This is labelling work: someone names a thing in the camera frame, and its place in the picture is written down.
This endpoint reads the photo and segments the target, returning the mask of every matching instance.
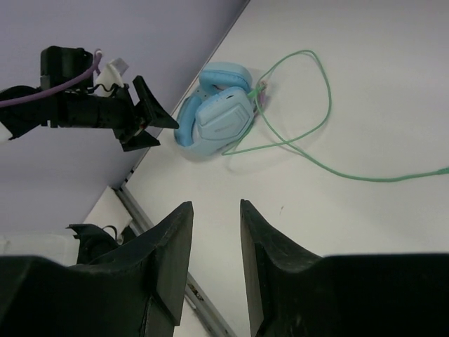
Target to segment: green cable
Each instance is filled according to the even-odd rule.
[[[323,75],[324,81],[326,83],[326,88],[328,90],[328,102],[329,103],[328,103],[328,111],[326,112],[326,115],[325,115],[324,119],[321,121],[320,124],[318,124],[313,129],[307,131],[306,133],[303,133],[302,135],[300,135],[300,136],[298,136],[296,138],[293,138],[291,140],[286,140],[269,123],[268,119],[266,118],[266,116],[264,114],[264,110],[262,109],[261,104],[260,104],[260,102],[259,102],[259,100],[257,98],[257,93],[262,90],[262,87],[260,85],[261,81],[268,74],[271,74],[282,62],[284,62],[288,58],[291,58],[292,56],[295,56],[295,55],[311,55],[314,58],[316,64],[318,65],[318,68],[321,71],[321,74]],[[276,64],[273,67],[271,67],[270,70],[268,70],[265,74],[263,74],[259,78],[259,80],[257,81],[255,87],[256,87],[255,94],[252,94],[252,95],[255,98],[256,108],[257,108],[260,116],[263,118],[265,124],[269,127],[269,129],[272,131],[272,133],[274,133],[274,135],[276,135],[276,137],[279,138],[279,140],[281,140],[281,142],[280,143],[272,143],[272,144],[267,144],[267,145],[260,145],[260,146],[250,147],[250,148],[244,149],[244,150],[235,150],[240,145],[240,143],[243,141],[243,139],[249,134],[251,128],[253,127],[253,126],[251,126],[250,128],[248,128],[248,130],[245,132],[245,134],[243,135],[243,137],[240,140],[238,140],[231,148],[229,148],[228,150],[226,150],[226,151],[224,151],[222,153],[223,156],[230,156],[230,155],[234,155],[234,154],[241,154],[241,153],[247,153],[247,152],[261,150],[261,149],[267,149],[269,147],[287,145],[287,146],[291,147],[292,149],[294,149],[299,154],[301,154],[304,158],[308,159],[309,161],[311,161],[312,163],[314,163],[317,166],[321,167],[322,169],[325,169],[328,172],[331,172],[331,173],[333,173],[333,174],[335,174],[335,175],[337,175],[339,177],[352,179],[352,180],[369,181],[369,182],[372,182],[372,183],[395,183],[395,182],[402,181],[402,180],[423,178],[423,177],[429,177],[429,176],[437,176],[437,175],[441,175],[441,174],[449,174],[449,167],[446,167],[446,168],[442,168],[441,170],[437,170],[437,171],[409,174],[409,175],[406,175],[406,176],[399,176],[399,177],[393,177],[393,178],[370,178],[370,177],[353,176],[351,174],[346,174],[346,173],[342,173],[342,172],[336,171],[335,169],[333,169],[333,168],[331,168],[331,167],[321,163],[319,160],[313,158],[312,156],[307,154],[304,150],[302,150],[298,146],[292,144],[293,142],[296,142],[299,139],[304,138],[304,137],[310,135],[311,133],[315,132],[316,130],[320,129],[327,122],[327,120],[329,119],[330,111],[332,110],[332,92],[331,92],[331,89],[330,89],[329,79],[328,79],[328,76],[326,74],[326,71],[324,70],[323,64],[321,63],[321,61],[320,61],[319,57],[317,56],[317,54],[315,54],[315,52],[313,52],[313,51],[310,51],[310,50],[306,49],[306,50],[302,50],[302,51],[296,51],[294,53],[291,53],[291,54],[283,57],[278,62],[276,62]]]

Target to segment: gray wall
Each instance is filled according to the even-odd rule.
[[[122,57],[172,111],[245,0],[3,0],[0,90],[39,85],[50,45]],[[0,146],[0,231],[60,229],[82,221],[141,152],[112,131],[38,128]]]

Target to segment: tabletop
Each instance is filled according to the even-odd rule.
[[[256,78],[293,51],[314,50],[333,111],[297,145],[358,176],[433,171],[449,166],[448,14],[443,0],[253,0],[211,60],[240,63]],[[311,58],[289,59],[268,85],[266,116],[284,137],[324,117],[326,86]],[[319,255],[448,250],[448,176],[366,183],[334,176],[287,147],[190,161],[173,131],[159,140],[126,188],[153,223],[193,201],[189,271],[237,336],[250,335],[240,199]],[[239,148],[273,141],[258,119]]]

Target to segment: headphone ear cup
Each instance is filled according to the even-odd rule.
[[[246,93],[250,93],[253,78],[243,66],[231,62],[208,63],[199,75],[199,83],[203,90],[210,95],[220,93],[218,87],[229,88],[237,86]]]
[[[177,116],[177,123],[180,127],[178,130],[175,130],[175,139],[183,147],[194,143],[192,132],[195,125],[196,111],[202,102],[199,96],[192,95],[183,102],[180,108],[180,113]]]

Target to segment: blue headphones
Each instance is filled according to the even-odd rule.
[[[235,63],[208,63],[199,75],[199,87],[183,102],[177,116],[176,143],[208,156],[240,139],[254,119],[248,97],[252,78]]]

